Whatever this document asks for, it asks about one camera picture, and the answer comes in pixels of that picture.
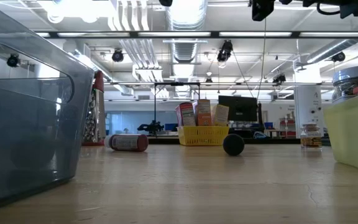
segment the air duct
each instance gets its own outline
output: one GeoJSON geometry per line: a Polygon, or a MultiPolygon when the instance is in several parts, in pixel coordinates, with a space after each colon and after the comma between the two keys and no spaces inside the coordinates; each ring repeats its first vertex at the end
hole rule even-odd
{"type": "MultiPolygon", "coordinates": [[[[346,39],[346,40],[335,40],[332,41],[330,44],[325,45],[324,47],[321,47],[319,50],[313,52],[309,56],[305,57],[304,60],[300,60],[300,64],[311,64],[311,63],[318,63],[321,62],[329,57],[332,57],[343,50],[348,49],[349,47],[354,46],[355,44],[358,44],[358,39],[346,39]]],[[[290,62],[284,62],[281,65],[279,65],[277,68],[274,68],[270,73],[275,72],[276,70],[280,69],[281,71],[284,71],[290,67],[292,67],[293,64],[290,62]]]]}
{"type": "MultiPolygon", "coordinates": [[[[208,0],[181,0],[174,1],[167,8],[167,19],[170,30],[192,31],[201,30],[206,18],[208,0]]],[[[173,65],[173,74],[176,77],[189,78],[193,75],[198,44],[173,43],[171,44],[172,62],[183,63],[173,65]]]]}

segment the black monitor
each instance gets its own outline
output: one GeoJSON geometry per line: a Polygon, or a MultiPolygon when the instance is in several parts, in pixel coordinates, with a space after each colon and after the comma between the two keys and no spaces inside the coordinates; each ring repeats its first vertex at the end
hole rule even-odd
{"type": "Polygon", "coordinates": [[[257,99],[241,96],[219,96],[219,104],[229,107],[229,121],[257,121],[257,99]]]}

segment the black ball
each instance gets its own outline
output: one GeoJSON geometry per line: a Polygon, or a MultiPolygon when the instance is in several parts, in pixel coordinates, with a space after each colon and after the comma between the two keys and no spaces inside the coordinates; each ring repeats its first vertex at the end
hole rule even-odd
{"type": "Polygon", "coordinates": [[[236,134],[229,134],[223,140],[223,149],[230,156],[238,156],[244,150],[244,140],[236,134]]]}

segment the ceiling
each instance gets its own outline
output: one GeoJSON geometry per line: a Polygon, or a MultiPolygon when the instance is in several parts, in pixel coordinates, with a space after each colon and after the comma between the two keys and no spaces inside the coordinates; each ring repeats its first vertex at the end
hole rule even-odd
{"type": "MultiPolygon", "coordinates": [[[[101,9],[110,1],[95,1],[101,9]]],[[[165,10],[157,0],[149,0],[148,22],[152,30],[167,30],[165,10]]],[[[109,30],[108,19],[100,17],[94,23],[86,23],[79,17],[64,18],[58,24],[48,21],[47,12],[40,8],[37,1],[0,0],[0,10],[35,31],[91,31],[109,30]]],[[[323,16],[315,8],[302,8],[298,2],[289,6],[276,3],[276,9],[268,16],[265,22],[254,22],[251,19],[251,9],[247,1],[209,0],[206,12],[204,30],[307,30],[307,31],[358,31],[358,17],[349,16],[340,19],[339,16],[323,16]]],[[[211,72],[213,82],[242,82],[244,77],[248,82],[259,82],[264,77],[272,81],[275,73],[270,73],[281,63],[294,58],[296,55],[310,54],[333,39],[234,39],[234,53],[224,68],[218,69],[216,53],[222,46],[224,39],[208,39],[207,43],[200,44],[198,48],[195,72],[189,79],[191,82],[204,82],[206,72],[211,72]]],[[[111,55],[115,48],[122,48],[117,39],[81,39],[76,40],[77,46],[86,44],[91,49],[91,57],[110,71],[116,81],[138,82],[132,74],[132,61],[124,51],[124,61],[114,63],[111,55]]],[[[170,45],[164,44],[162,39],[154,39],[153,46],[159,64],[162,66],[162,76],[169,80],[172,78],[172,56],[170,45]]],[[[358,65],[358,44],[344,51],[347,56],[345,62],[333,64],[322,62],[321,78],[330,82],[336,70],[358,65]]],[[[293,70],[285,71],[287,81],[292,80],[293,70]]],[[[107,87],[107,91],[115,91],[114,87],[107,87]]]]}

